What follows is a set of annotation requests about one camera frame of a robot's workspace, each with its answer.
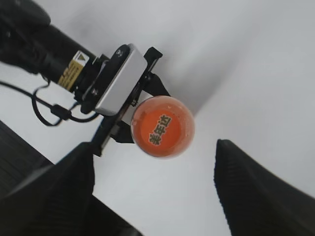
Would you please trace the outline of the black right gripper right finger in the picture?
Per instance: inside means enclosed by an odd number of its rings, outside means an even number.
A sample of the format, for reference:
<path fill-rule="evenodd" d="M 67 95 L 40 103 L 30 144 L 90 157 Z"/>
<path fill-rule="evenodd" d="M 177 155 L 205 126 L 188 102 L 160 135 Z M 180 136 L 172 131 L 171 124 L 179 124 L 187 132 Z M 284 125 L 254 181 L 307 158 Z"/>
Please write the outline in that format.
<path fill-rule="evenodd" d="M 214 183 L 233 236 L 313 236 L 315 199 L 217 140 Z"/>

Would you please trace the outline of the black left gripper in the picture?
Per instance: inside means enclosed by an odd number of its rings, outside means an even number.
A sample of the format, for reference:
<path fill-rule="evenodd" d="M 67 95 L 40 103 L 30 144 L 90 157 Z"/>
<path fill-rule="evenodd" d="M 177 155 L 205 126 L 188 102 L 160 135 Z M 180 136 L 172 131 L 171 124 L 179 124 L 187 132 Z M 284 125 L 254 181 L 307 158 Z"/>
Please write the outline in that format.
<path fill-rule="evenodd" d="M 93 152 L 96 156 L 101 156 L 102 150 L 110 138 L 113 138 L 117 143 L 121 144 L 134 143 L 131 127 L 129 124 L 122 121 L 122 119 L 128 108 L 137 104 L 141 92 L 144 91 L 151 96 L 170 96 L 159 76 L 152 73 L 152 69 L 162 57 L 162 53 L 156 48 L 150 47 L 143 57 L 148 65 L 119 112 L 113 116 L 104 116 L 94 111 L 96 114 L 103 116 L 103 120 L 91 140 Z M 107 58 L 104 55 L 94 58 L 82 51 L 78 51 L 73 60 L 78 65 L 83 66 L 80 76 L 77 77 L 73 85 L 74 98 L 81 105 L 84 99 L 84 94 L 110 58 Z"/>

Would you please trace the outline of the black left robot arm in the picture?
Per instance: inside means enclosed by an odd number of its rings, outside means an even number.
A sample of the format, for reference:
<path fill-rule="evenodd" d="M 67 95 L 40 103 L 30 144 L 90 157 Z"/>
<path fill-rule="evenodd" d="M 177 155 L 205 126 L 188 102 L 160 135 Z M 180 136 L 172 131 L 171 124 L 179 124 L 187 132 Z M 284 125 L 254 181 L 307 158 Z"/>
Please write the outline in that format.
<path fill-rule="evenodd" d="M 70 93 L 91 119 L 103 116 L 92 139 L 101 156 L 109 139 L 132 143 L 123 116 L 145 91 L 167 96 L 160 78 L 152 72 L 161 52 L 151 47 L 141 54 L 133 44 L 120 46 L 112 57 L 95 56 L 51 24 L 47 12 L 32 0 L 0 3 L 0 60 L 31 74 L 39 74 Z"/>

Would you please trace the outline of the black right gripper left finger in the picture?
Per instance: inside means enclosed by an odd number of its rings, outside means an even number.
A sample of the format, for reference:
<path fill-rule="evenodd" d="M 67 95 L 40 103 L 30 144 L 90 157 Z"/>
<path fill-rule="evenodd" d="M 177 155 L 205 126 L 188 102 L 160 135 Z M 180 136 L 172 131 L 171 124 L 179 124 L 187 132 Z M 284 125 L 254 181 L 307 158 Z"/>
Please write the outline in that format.
<path fill-rule="evenodd" d="M 0 201 L 2 236 L 139 236 L 93 195 L 93 148 L 81 143 L 41 168 Z"/>

